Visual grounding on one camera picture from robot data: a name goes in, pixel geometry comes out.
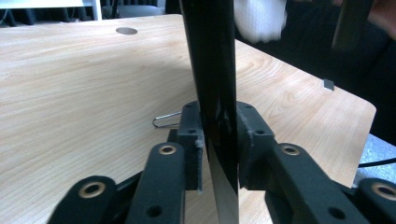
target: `gray floor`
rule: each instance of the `gray floor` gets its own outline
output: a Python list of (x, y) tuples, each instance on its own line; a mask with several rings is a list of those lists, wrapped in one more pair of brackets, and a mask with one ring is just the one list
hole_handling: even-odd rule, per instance
[[(396, 147), (369, 135), (366, 146), (361, 156), (361, 163), (382, 161), (396, 157)], [(354, 185), (358, 185), (363, 178), (376, 177), (396, 183), (396, 163), (375, 167), (359, 168), (356, 173)]]

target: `black cable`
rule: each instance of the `black cable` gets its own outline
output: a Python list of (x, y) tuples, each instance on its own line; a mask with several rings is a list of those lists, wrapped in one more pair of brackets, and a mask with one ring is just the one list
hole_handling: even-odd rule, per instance
[(391, 164), (391, 163), (394, 163), (394, 162), (396, 162), (396, 158), (383, 160), (383, 161), (371, 161), (371, 162), (366, 162), (366, 163), (359, 164), (358, 168), (379, 166), (379, 165), (388, 165), (388, 164)]

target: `circular hole in table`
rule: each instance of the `circular hole in table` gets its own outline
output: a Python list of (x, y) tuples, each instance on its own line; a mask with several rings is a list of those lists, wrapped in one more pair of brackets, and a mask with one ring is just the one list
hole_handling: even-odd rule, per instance
[(116, 32), (122, 35), (135, 35), (137, 34), (137, 30), (131, 27), (119, 27), (116, 29)]

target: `wood grain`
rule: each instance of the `wood grain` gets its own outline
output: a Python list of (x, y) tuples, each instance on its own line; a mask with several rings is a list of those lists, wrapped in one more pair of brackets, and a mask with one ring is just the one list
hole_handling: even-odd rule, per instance
[[(121, 35), (132, 27), (136, 35)], [(375, 108), (235, 42), (238, 100), (256, 106), (278, 142), (304, 147), (350, 186)], [(0, 223), (44, 223), (89, 175), (139, 172), (166, 140), (151, 120), (196, 99), (178, 15), (0, 29)], [(218, 223), (207, 162), (187, 223)], [(262, 192), (240, 191), (241, 223), (266, 223)]]

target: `paper clip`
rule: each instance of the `paper clip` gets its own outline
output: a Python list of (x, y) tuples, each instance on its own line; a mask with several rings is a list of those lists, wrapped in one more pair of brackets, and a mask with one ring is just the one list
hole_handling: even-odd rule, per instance
[(164, 116), (160, 116), (160, 117), (158, 117), (158, 118), (155, 118), (155, 119), (152, 121), (152, 125), (153, 125), (154, 127), (156, 127), (156, 128), (165, 128), (165, 127), (169, 127), (169, 126), (176, 126), (176, 125), (178, 125), (178, 123), (171, 123), (171, 124), (158, 125), (158, 124), (156, 124), (156, 121), (159, 120), (159, 119), (167, 119), (167, 118), (170, 118), (170, 117), (179, 115), (179, 114), (181, 114), (181, 112), (176, 112), (176, 113), (173, 113), (173, 114), (168, 114), (168, 115), (164, 115)]

